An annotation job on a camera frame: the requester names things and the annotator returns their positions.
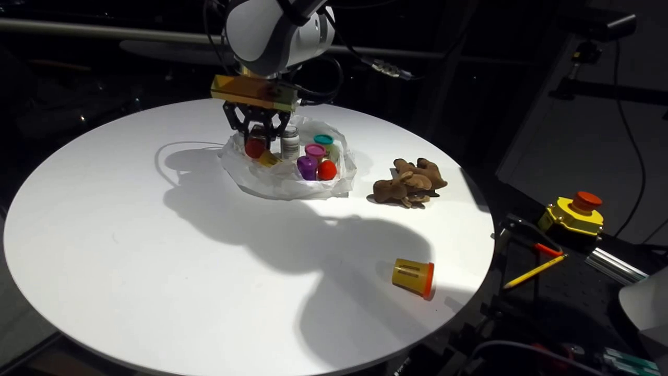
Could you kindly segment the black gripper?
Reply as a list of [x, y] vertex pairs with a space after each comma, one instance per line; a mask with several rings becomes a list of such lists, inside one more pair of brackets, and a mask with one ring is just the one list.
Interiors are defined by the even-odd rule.
[[250, 107], [250, 104], [226, 104], [226, 117], [233, 131], [241, 136], [241, 141], [249, 141], [249, 131], [253, 124], [258, 124], [265, 129], [265, 146], [266, 150], [270, 145], [284, 134], [293, 108], [262, 108], [262, 107]]

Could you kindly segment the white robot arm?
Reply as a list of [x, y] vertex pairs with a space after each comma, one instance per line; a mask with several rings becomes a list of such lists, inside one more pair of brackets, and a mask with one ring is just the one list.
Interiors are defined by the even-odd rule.
[[239, 0], [226, 14], [222, 42], [239, 65], [218, 76], [211, 94], [243, 142], [269, 149], [296, 108], [296, 88], [280, 79], [290, 66], [321, 56], [334, 42], [326, 0]]

